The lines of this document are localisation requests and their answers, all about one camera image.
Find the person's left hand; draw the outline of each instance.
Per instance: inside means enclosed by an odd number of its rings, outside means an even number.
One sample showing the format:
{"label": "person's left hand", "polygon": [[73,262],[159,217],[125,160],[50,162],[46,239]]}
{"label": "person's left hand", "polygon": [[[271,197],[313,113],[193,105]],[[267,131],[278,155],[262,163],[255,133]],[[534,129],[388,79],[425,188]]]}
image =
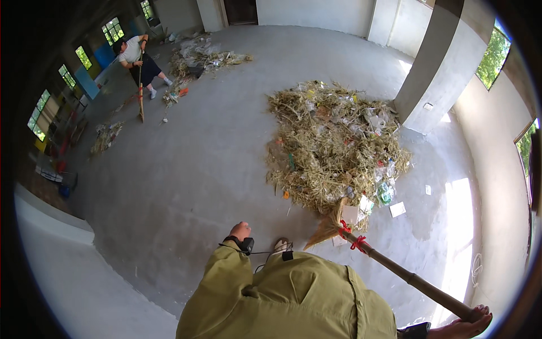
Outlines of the person's left hand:
{"label": "person's left hand", "polygon": [[493,319],[493,314],[489,313],[489,307],[484,305],[478,305],[474,310],[482,314],[478,321],[471,324],[456,319],[446,326],[430,329],[427,339],[468,339],[484,332]]}
{"label": "person's left hand", "polygon": [[248,223],[241,221],[231,229],[230,235],[236,236],[239,241],[242,242],[245,238],[250,236],[250,227],[248,227]]}

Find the white sneaker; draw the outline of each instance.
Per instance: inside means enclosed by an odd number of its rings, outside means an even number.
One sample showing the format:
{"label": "white sneaker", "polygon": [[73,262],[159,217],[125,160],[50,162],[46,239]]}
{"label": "white sneaker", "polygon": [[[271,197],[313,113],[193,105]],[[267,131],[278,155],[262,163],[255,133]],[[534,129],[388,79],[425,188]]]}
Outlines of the white sneaker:
{"label": "white sneaker", "polygon": [[282,253],[287,249],[288,249],[288,239],[287,238],[280,238],[275,243],[275,248],[274,248],[273,254]]}

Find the person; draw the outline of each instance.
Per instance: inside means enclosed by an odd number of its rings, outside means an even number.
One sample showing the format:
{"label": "person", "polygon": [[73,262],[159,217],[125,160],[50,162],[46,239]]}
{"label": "person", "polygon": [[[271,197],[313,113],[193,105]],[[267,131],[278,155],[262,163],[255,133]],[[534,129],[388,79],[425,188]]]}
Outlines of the person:
{"label": "person", "polygon": [[151,99],[156,97],[156,89],[152,87],[152,79],[155,76],[163,79],[166,85],[173,85],[173,81],[169,80],[164,72],[156,65],[154,60],[145,52],[143,52],[143,59],[140,59],[141,51],[145,51],[147,45],[148,34],[136,35],[135,37],[124,41],[122,38],[115,41],[113,44],[113,51],[117,56],[120,64],[130,70],[135,84],[139,87],[139,67],[141,69],[141,82],[143,87],[146,87],[151,92]]}
{"label": "person", "polygon": [[460,319],[428,329],[422,323],[398,330],[386,301],[368,290],[349,266],[314,254],[287,251],[279,239],[264,268],[252,274],[242,247],[250,227],[240,222],[214,251],[197,290],[180,316],[183,338],[427,338],[463,339],[483,332],[493,318]]}

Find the debris pile near person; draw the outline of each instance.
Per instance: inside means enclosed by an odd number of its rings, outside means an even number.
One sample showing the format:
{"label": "debris pile near person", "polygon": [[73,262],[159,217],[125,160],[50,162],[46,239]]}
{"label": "debris pile near person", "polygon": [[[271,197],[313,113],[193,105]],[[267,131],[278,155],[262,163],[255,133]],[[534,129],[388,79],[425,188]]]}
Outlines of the debris pile near person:
{"label": "debris pile near person", "polygon": [[268,144],[267,182],[323,215],[348,196],[359,211],[350,225],[364,232],[371,200],[391,203],[411,153],[399,147],[399,123],[386,103],[333,85],[308,81],[268,97],[279,129]]}
{"label": "debris pile near person", "polygon": [[234,54],[233,51],[220,52],[220,44],[211,44],[210,33],[200,34],[183,41],[180,48],[173,49],[170,73],[175,76],[171,89],[164,93],[164,101],[169,108],[178,102],[179,93],[192,80],[224,67],[238,65],[254,58],[250,54]]}
{"label": "debris pile near person", "polygon": [[105,150],[110,148],[117,135],[119,135],[122,125],[124,125],[124,121],[119,121],[113,125],[107,124],[96,126],[98,136],[94,142],[94,145],[91,147],[91,154],[95,155],[98,153],[103,153]]}

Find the dark skirt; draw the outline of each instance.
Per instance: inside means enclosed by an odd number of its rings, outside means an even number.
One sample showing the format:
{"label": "dark skirt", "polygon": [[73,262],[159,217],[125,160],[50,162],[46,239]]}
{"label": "dark skirt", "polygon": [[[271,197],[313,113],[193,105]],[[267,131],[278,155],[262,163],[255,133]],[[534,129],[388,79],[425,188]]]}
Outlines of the dark skirt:
{"label": "dark skirt", "polygon": [[[141,82],[143,83],[143,87],[147,87],[152,79],[160,74],[161,71],[160,67],[156,65],[148,53],[143,54],[143,69],[141,70]],[[130,68],[130,73],[132,73],[135,84],[139,87],[139,66]]]}

